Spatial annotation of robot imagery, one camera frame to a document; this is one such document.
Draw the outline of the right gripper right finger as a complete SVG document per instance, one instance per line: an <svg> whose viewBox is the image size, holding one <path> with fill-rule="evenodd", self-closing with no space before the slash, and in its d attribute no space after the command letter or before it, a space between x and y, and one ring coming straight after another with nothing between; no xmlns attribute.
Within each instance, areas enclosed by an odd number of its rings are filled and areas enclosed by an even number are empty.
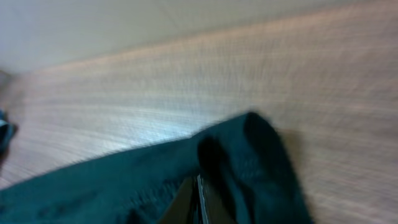
<svg viewBox="0 0 398 224"><path fill-rule="evenodd" d="M217 191L200 175L197 176L197 186L202 224L236 224Z"/></svg>

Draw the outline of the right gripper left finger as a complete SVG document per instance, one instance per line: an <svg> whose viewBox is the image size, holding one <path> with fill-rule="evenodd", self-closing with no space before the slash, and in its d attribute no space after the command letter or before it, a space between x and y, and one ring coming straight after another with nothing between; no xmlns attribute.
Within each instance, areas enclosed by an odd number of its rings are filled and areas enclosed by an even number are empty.
<svg viewBox="0 0 398 224"><path fill-rule="evenodd" d="M167 207L158 224L191 224L194 223L197 210L195 196L196 181L189 177L180 185L174 199Z"/></svg>

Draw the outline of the black shorts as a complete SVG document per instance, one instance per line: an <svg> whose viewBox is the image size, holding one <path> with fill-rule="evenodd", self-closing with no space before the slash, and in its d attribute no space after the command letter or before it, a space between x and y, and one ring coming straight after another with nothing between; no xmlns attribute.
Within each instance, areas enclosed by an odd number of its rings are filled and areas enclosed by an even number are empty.
<svg viewBox="0 0 398 224"><path fill-rule="evenodd" d="M236 223L311 223L275 129L248 112L192 137L55 170L1 191L2 223L157 223L200 175ZM198 186L194 223L201 223Z"/></svg>

